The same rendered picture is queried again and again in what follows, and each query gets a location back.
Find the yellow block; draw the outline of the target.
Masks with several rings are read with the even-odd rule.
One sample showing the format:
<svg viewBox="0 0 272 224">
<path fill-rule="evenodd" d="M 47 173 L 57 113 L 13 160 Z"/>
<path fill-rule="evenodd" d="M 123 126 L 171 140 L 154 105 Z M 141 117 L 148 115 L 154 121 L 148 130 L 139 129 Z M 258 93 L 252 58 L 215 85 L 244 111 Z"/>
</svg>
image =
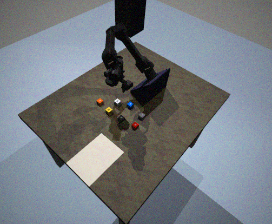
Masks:
<svg viewBox="0 0 272 224">
<path fill-rule="evenodd" d="M 110 113 L 112 112 L 112 109 L 108 107 L 108 108 L 105 110 L 105 112 L 108 113 L 108 114 L 110 114 Z"/>
</svg>

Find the orange block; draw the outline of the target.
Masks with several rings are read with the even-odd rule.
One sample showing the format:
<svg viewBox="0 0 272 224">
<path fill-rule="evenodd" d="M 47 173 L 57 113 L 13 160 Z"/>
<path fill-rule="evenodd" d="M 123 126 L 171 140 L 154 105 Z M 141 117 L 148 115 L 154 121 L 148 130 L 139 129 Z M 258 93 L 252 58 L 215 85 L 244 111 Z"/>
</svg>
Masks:
<svg viewBox="0 0 272 224">
<path fill-rule="evenodd" d="M 102 103 L 104 103 L 103 100 L 100 99 L 100 98 L 99 98 L 96 102 L 97 102 L 99 105 L 101 105 Z"/>
</svg>

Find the red block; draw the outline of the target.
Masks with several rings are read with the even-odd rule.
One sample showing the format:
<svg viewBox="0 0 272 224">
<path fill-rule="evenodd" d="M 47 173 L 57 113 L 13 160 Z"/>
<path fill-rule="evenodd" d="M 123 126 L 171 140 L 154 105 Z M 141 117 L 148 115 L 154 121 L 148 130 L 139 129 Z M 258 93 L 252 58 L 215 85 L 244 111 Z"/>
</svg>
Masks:
<svg viewBox="0 0 272 224">
<path fill-rule="evenodd" d="M 132 125 L 131 125 L 134 129 L 137 129 L 139 127 L 139 124 L 137 124 L 136 122 L 134 122 Z"/>
</svg>

